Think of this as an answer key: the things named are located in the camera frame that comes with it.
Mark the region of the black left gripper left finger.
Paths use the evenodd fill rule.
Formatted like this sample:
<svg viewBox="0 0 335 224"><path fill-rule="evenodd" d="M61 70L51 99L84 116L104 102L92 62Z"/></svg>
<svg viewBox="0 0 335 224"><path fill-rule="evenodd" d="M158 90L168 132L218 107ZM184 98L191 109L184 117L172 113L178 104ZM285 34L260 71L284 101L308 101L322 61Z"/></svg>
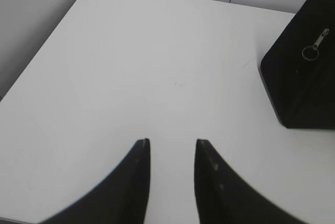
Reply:
<svg viewBox="0 0 335 224"><path fill-rule="evenodd" d="M89 193L45 223L144 223L150 191L150 140L134 143Z"/></svg>

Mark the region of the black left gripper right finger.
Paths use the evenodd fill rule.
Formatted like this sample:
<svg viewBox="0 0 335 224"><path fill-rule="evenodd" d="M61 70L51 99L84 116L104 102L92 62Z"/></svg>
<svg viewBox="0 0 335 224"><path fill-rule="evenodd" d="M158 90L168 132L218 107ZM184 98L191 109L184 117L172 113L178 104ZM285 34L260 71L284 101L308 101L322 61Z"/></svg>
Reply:
<svg viewBox="0 0 335 224"><path fill-rule="evenodd" d="M245 182L208 140L196 141L200 223L301 223Z"/></svg>

